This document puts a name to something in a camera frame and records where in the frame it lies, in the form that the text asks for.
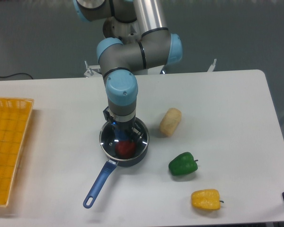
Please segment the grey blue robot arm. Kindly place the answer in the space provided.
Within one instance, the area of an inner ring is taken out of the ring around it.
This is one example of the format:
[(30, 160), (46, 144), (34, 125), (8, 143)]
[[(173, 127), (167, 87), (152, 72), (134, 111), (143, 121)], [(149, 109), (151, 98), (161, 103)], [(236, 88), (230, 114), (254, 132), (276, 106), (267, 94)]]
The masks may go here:
[(109, 33), (97, 45), (108, 100), (104, 116), (118, 141), (135, 141), (138, 84), (134, 73), (179, 62), (180, 37), (169, 31), (159, 0), (76, 0), (73, 4), (86, 21), (111, 22)]

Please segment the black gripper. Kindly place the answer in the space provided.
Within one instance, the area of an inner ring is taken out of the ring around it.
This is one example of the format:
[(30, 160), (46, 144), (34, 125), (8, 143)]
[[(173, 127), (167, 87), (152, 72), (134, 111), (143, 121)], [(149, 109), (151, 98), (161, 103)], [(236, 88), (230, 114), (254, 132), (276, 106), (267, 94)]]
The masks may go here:
[(138, 123), (135, 122), (136, 118), (136, 111), (134, 110), (132, 113), (120, 116), (113, 113), (109, 110), (109, 107), (103, 110), (104, 119), (111, 123), (115, 128), (121, 131), (130, 131), (131, 133), (131, 140), (135, 143), (140, 143), (143, 140), (144, 132), (139, 126)]

